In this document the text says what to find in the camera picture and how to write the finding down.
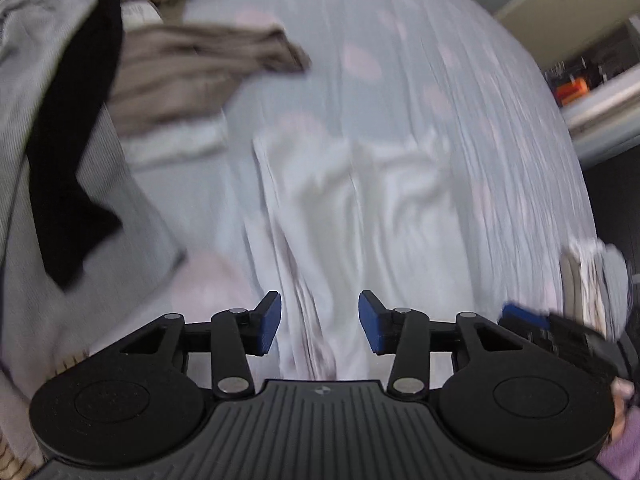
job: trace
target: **black garment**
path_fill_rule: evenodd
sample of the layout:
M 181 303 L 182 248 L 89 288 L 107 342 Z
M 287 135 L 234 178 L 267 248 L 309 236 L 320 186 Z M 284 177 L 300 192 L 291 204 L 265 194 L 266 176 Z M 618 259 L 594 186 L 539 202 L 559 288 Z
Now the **black garment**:
M 26 147 L 40 253 L 47 274 L 61 288 L 76 279 L 85 256 L 122 226 L 113 212 L 91 201 L 76 179 L 121 46 L 120 0 L 98 0 L 60 59 Z

